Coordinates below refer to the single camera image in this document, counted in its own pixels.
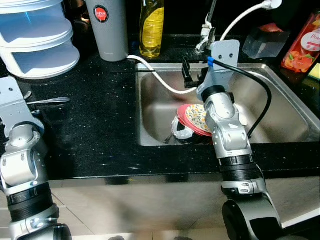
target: white cable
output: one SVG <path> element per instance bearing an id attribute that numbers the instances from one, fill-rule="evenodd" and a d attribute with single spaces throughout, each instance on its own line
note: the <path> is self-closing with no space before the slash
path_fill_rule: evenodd
<path id="1" fill-rule="evenodd" d="M 153 71 L 153 72 L 151 72 L 151 73 L 152 73 L 152 74 L 156 77 L 156 79 L 158 79 L 159 82 L 160 82 L 166 89 L 168 89 L 170 92 L 173 92 L 173 93 L 175 93 L 175 94 L 188 94 L 188 93 L 191 93 L 191 92 L 193 92 L 194 90 L 197 89 L 196 87 L 193 87 L 193 88 L 190 88 L 190 89 L 185 90 L 185 91 L 176 90 L 176 89 L 170 87 L 168 84 L 166 84 L 166 82 L 159 76 L 159 74 L 154 71 L 153 67 L 150 66 L 150 64 L 149 64 L 146 60 L 144 60 L 142 57 L 135 56 L 135 55 L 129 55 L 127 58 L 128 58 L 128 59 L 137 60 L 137 61 L 139 61 L 140 63 L 142 63 L 147 69 L 149 69 L 150 71 Z"/>
<path id="2" fill-rule="evenodd" d="M 258 9 L 262 9 L 262 8 L 266 8 L 266 4 L 267 2 L 270 1 L 264 1 L 263 3 L 257 4 L 251 8 L 249 8 L 248 10 L 246 10 L 245 12 L 243 12 L 242 14 L 240 14 L 240 16 L 238 16 L 229 26 L 228 28 L 224 31 L 224 33 L 222 34 L 222 37 L 220 38 L 220 41 L 225 40 L 227 34 L 230 32 L 230 30 L 241 20 L 243 19 L 245 16 L 247 16 L 248 14 L 254 12 L 255 10 Z"/>

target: sink rim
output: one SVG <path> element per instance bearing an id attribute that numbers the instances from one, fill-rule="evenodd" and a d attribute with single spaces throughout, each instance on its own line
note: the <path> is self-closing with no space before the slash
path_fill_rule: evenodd
<path id="1" fill-rule="evenodd" d="M 157 72 L 181 72 L 181 63 L 152 63 L 151 66 Z M 201 70 L 207 67 L 205 63 L 191 63 L 190 69 L 193 71 Z M 286 85 L 286 83 L 266 64 L 264 63 L 239 63 L 238 67 L 248 72 L 256 73 L 267 78 L 270 84 L 274 85 L 276 89 L 287 99 L 297 113 L 302 117 L 308 125 L 308 137 L 304 141 L 297 141 L 294 143 L 302 142 L 314 142 L 314 131 L 320 132 L 320 119 L 303 103 L 303 101 Z M 138 70 L 146 70 L 147 68 L 139 63 L 136 65 Z M 143 108 L 142 108 L 142 80 L 144 76 L 150 74 L 150 72 L 138 72 L 136 74 L 136 104 L 137 104 L 137 116 L 136 125 L 138 133 L 138 144 L 144 147 L 151 146 L 170 146 L 164 144 L 157 139 L 153 138 L 144 126 Z"/>

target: gray tumbler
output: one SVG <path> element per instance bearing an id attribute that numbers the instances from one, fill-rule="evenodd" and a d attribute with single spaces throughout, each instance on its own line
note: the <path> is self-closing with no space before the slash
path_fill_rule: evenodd
<path id="1" fill-rule="evenodd" d="M 108 62 L 127 58 L 126 0 L 86 0 L 100 57 Z"/>

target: black granite countertop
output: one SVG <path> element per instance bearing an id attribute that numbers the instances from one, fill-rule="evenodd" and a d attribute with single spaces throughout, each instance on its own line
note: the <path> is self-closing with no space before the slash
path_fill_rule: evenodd
<path id="1" fill-rule="evenodd" d="M 185 55 L 194 62 L 203 59 L 194 54 L 192 40 L 178 44 L 171 37 L 164 42 L 176 45 L 164 44 L 156 62 L 180 63 Z M 19 79 L 23 93 L 32 91 L 30 101 L 71 99 L 64 105 L 38 106 L 50 148 L 46 165 L 51 180 L 219 172 L 212 146 L 140 146 L 135 73 L 114 73 L 134 70 L 135 62 L 103 61 L 94 39 L 82 46 L 86 47 L 80 49 L 80 62 L 70 72 L 47 80 Z M 130 41 L 130 53 L 138 54 L 137 46 Z M 0 77 L 7 76 L 10 74 L 0 62 Z M 0 142 L 5 142 L 4 134 L 0 134 Z M 319 142 L 252 144 L 252 150 L 267 178 L 319 174 Z"/>

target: red label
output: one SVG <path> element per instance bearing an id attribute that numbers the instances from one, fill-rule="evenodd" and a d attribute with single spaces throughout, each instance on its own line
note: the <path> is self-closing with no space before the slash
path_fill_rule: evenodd
<path id="1" fill-rule="evenodd" d="M 109 13 L 107 9 L 100 5 L 94 8 L 94 15 L 100 23 L 105 23 L 109 18 Z"/>

